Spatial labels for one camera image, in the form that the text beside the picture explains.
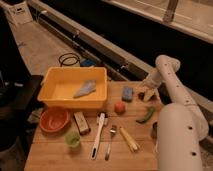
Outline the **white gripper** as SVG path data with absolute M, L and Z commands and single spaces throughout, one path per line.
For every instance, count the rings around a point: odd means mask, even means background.
M 140 83 L 140 86 L 149 87 L 144 91 L 144 102 L 156 100 L 158 98 L 158 91 L 156 90 L 163 83 L 163 78 L 160 72 L 154 68 L 152 69 L 146 78 Z

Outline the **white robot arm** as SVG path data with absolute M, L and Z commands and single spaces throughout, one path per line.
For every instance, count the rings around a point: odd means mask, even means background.
M 157 121 L 158 171 L 204 171 L 199 142 L 209 126 L 200 107 L 177 77 L 178 59 L 159 55 L 155 67 L 142 81 L 150 88 L 165 84 L 171 103 L 165 105 Z

